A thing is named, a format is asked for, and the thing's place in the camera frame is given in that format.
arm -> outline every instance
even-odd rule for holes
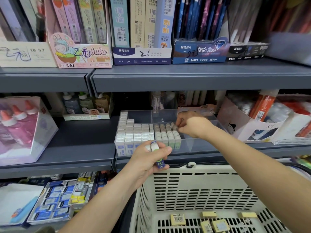
[[[151,141],[146,141],[136,148],[128,164],[74,217],[59,233],[84,233],[112,231],[127,201],[147,179],[160,171],[154,163],[172,152],[172,148],[159,143],[161,149],[148,152],[145,148]]]
[[[237,140],[201,115],[178,114],[179,131],[211,143],[258,198],[293,233],[309,231],[311,182],[278,161]]]

right hand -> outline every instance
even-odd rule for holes
[[[179,132],[201,139],[204,139],[214,126],[207,118],[193,111],[178,113],[176,125],[179,127]]]

left hand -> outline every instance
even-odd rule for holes
[[[159,169],[155,162],[160,159],[166,160],[167,156],[172,152],[172,148],[169,146],[166,147],[165,144],[158,142],[160,149],[149,152],[145,146],[150,145],[151,142],[152,141],[145,141],[138,146],[130,161],[121,171],[130,176],[134,175],[135,190],[137,190],[152,173],[169,169],[169,165],[167,164],[164,168]]]

hand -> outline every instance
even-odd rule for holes
[[[158,142],[160,149],[149,152],[145,146],[150,145],[151,142],[152,141],[145,141],[138,146],[130,161],[122,169],[122,172],[134,174],[133,178],[135,178],[135,190],[137,190],[152,173],[169,169],[169,165],[167,164],[164,168],[159,169],[155,162],[160,159],[166,160],[167,156],[172,152],[172,148],[169,146],[166,147],[165,144]]]
[[[207,118],[193,111],[178,113],[176,125],[179,132],[201,139],[206,139],[207,133],[214,127]]]

diamond graphic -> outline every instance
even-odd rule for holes
[[[221,48],[224,44],[226,44],[225,40],[218,40],[217,42],[215,42],[215,47],[218,50],[219,48]]]

